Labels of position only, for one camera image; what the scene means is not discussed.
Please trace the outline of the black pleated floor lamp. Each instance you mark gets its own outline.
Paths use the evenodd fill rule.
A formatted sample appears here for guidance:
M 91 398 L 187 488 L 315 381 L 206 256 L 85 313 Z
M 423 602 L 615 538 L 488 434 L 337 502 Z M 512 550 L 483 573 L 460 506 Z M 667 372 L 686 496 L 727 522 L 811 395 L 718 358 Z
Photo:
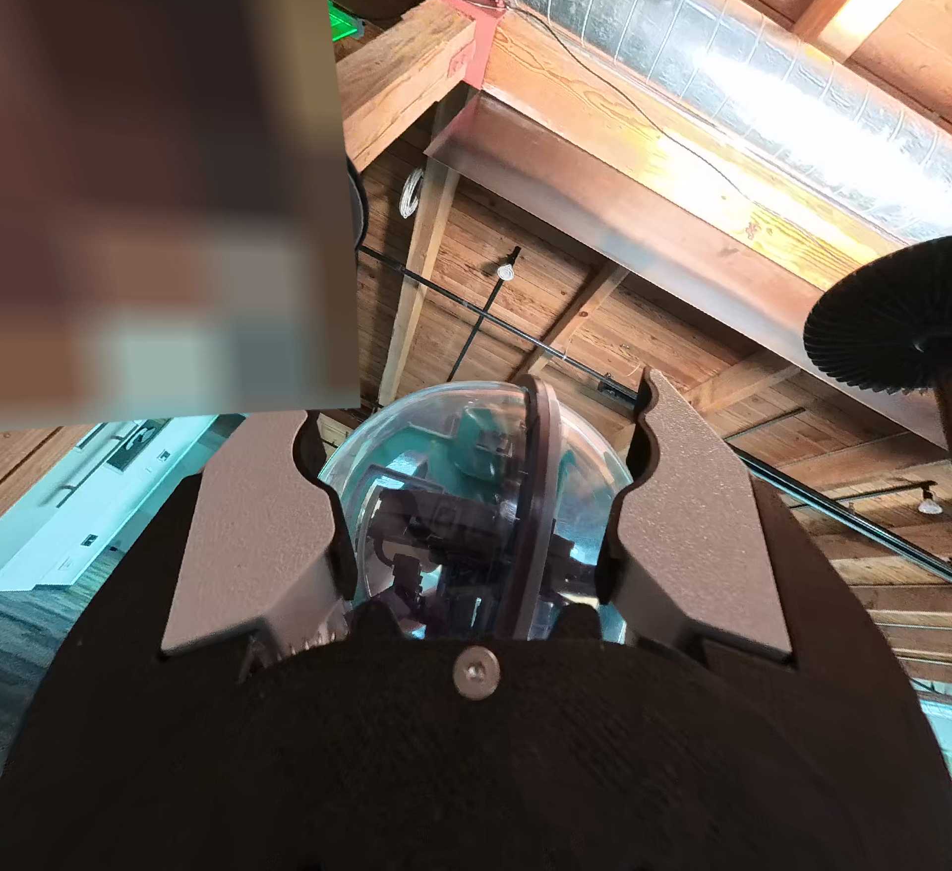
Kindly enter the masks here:
M 803 328 L 812 363 L 839 383 L 936 397 L 951 436 L 951 237 L 862 266 L 827 290 Z

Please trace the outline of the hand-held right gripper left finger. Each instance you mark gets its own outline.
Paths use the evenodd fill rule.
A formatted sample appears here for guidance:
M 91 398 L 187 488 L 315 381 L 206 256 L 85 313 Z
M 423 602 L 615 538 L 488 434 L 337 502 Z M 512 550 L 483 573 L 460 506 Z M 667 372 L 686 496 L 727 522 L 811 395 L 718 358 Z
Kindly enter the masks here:
M 247 416 L 202 470 L 168 622 L 167 656 L 251 634 L 269 660 L 347 635 L 351 536 L 316 411 Z

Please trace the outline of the black round lamp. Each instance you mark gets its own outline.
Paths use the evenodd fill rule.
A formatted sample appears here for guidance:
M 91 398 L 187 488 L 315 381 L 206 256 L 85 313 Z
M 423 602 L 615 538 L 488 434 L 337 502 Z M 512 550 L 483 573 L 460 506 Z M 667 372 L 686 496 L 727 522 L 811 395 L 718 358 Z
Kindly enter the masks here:
M 351 216 L 354 230 L 354 251 L 360 250 L 369 226 L 369 203 L 363 183 L 363 176 L 347 155 L 347 169 L 351 194 Z

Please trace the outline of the silver ventilation duct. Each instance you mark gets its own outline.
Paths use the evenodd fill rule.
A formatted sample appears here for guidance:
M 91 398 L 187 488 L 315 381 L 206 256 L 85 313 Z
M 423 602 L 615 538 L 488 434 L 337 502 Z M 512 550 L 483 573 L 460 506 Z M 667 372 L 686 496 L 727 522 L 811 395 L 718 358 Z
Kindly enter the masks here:
M 906 244 L 950 235 L 950 132 L 742 0 L 505 0 Z

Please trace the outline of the framed wall picture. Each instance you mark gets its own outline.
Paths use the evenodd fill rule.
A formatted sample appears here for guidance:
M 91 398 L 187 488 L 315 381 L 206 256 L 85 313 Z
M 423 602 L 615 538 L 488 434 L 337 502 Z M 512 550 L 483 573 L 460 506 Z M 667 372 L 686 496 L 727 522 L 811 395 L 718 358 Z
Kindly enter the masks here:
M 113 470 L 125 472 L 171 421 L 171 418 L 151 418 L 140 422 L 120 439 L 118 446 L 106 458 L 105 464 Z

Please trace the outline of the clear plastic maze ball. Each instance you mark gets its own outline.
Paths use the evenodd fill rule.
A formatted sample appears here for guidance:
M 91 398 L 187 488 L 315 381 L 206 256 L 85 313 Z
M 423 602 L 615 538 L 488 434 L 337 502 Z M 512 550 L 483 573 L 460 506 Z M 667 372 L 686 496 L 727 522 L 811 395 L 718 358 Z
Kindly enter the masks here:
M 358 568 L 329 639 L 346 637 L 365 603 L 387 606 L 416 639 L 546 639 L 581 603 L 605 641 L 631 639 L 594 574 L 632 478 L 549 384 L 422 389 L 360 425 L 321 479 L 341 500 Z

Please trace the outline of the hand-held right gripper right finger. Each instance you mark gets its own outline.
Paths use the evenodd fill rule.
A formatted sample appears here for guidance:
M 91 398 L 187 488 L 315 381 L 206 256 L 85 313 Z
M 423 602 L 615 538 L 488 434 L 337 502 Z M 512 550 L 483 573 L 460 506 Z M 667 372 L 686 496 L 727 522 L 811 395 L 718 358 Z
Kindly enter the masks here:
M 711 639 L 792 655 L 744 462 L 659 371 L 645 369 L 626 464 L 597 562 L 597 597 L 637 638 Z

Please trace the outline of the thin black ceiling rod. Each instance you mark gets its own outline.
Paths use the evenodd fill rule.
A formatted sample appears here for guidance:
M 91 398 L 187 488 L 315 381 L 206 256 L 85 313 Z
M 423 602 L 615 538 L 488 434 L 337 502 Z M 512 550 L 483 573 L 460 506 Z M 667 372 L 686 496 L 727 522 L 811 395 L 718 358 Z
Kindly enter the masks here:
M 403 278 L 410 279 L 412 282 L 416 283 L 418 286 L 422 286 L 423 288 L 427 290 L 435 292 L 436 294 L 451 301 L 457 306 L 461 306 L 462 308 L 466 309 L 471 314 L 473 314 L 477 318 L 478 322 L 483 322 L 483 321 L 490 322 L 491 324 L 496 325 L 497 327 L 503 329 L 507 333 L 529 343 L 533 348 L 541 349 L 543 353 L 551 356 L 551 359 L 554 362 L 561 362 L 565 365 L 569 365 L 585 373 L 587 376 L 596 379 L 597 382 L 606 386 L 608 389 L 611 389 L 617 392 L 623 401 L 628 401 L 631 404 L 634 404 L 639 399 L 639 396 L 637 395 L 634 389 L 631 389 L 621 384 L 619 381 L 611 377 L 608 377 L 607 375 L 601 374 L 600 372 L 596 371 L 589 365 L 583 364 L 571 358 L 567 354 L 560 352 L 556 348 L 544 343 L 541 339 L 538 339 L 530 335 L 529 333 L 518 329 L 515 325 L 511 324 L 505 319 L 497 317 L 495 314 L 491 313 L 490 309 L 487 308 L 486 306 L 476 306 L 470 303 L 469 301 L 459 296 L 458 294 L 452 292 L 451 290 L 447 289 L 443 285 L 437 282 L 433 282 L 432 280 L 424 277 L 423 275 L 409 269 L 406 265 L 400 263 L 397 259 L 392 258 L 388 256 L 387 254 L 381 253 L 368 246 L 358 247 L 358 253 L 366 255 L 369 258 L 373 258 L 375 261 L 382 263 L 384 266 L 398 273 Z

